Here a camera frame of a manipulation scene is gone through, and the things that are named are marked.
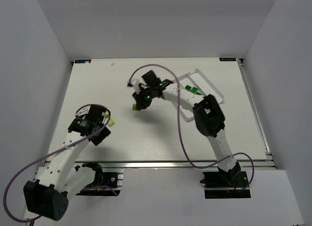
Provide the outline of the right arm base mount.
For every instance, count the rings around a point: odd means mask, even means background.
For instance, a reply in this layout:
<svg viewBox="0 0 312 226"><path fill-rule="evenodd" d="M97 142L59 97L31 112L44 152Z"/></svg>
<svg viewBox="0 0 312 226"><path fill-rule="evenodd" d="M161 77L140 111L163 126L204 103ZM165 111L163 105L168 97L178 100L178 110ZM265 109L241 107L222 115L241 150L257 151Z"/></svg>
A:
<svg viewBox="0 0 312 226"><path fill-rule="evenodd" d="M251 193L247 187L248 177L241 171L233 181L228 180L219 172L203 172L200 183L204 187L206 199L249 199Z"/></svg>

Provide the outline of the dark green 2x2 lego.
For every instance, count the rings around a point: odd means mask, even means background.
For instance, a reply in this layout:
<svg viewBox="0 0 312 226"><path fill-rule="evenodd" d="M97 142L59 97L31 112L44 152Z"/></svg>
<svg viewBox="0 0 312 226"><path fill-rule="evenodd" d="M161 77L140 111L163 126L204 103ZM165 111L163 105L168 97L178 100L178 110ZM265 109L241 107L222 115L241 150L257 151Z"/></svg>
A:
<svg viewBox="0 0 312 226"><path fill-rule="evenodd" d="M198 89L197 89L197 88L193 87L193 88L191 89L191 93L196 94L197 92L198 92Z"/></svg>

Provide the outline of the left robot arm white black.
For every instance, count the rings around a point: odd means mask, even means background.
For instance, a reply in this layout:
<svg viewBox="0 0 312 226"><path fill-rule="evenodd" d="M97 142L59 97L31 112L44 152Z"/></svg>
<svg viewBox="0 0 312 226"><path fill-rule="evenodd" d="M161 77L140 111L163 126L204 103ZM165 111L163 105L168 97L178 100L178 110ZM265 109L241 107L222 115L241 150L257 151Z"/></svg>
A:
<svg viewBox="0 0 312 226"><path fill-rule="evenodd" d="M110 135L106 127L110 115L106 107L98 104L88 105L87 112L78 109L68 127L62 151L52 158L37 179L28 181L23 187L29 212L58 221L64 216L72 197L85 187L100 185L103 171L99 163L86 162L72 176L69 173L89 143L97 146Z"/></svg>

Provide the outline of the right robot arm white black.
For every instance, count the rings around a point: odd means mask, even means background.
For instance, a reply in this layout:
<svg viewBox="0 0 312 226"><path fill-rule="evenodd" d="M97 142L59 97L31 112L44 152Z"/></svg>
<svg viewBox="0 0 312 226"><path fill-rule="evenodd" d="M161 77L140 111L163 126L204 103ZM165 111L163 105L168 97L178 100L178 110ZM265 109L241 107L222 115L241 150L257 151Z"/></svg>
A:
<svg viewBox="0 0 312 226"><path fill-rule="evenodd" d="M128 87L134 88L133 97L136 109L142 110L150 106L152 99L162 98L191 111L195 125L200 134L205 136L217 159L217 168L220 177L227 184L232 184L241 171L238 161L233 156L225 134L225 116L216 100L209 94L200 96L182 89L177 81L158 78L150 70L142 76L144 84L139 80L130 79Z"/></svg>

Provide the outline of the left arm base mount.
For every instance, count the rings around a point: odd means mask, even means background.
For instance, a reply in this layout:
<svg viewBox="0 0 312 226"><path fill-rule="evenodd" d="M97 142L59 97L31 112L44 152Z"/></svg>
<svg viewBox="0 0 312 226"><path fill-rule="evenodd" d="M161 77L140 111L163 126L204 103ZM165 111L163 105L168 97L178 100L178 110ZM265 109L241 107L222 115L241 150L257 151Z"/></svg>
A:
<svg viewBox="0 0 312 226"><path fill-rule="evenodd" d="M100 163L86 162L82 165L76 165L75 171L86 167L94 172L94 180L82 190L77 196L113 196L117 197L120 194L123 185L124 169L118 168L103 168Z"/></svg>

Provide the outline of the dark green square lego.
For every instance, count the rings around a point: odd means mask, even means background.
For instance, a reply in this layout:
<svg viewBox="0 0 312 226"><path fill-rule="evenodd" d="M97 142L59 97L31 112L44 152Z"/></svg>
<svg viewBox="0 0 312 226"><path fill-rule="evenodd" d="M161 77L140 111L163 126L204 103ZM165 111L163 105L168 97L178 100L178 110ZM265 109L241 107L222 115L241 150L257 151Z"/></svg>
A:
<svg viewBox="0 0 312 226"><path fill-rule="evenodd" d="M185 89L187 90L187 91L191 91L191 89L192 89L192 87L191 86L189 86L189 85L187 85L187 86L185 86Z"/></svg>

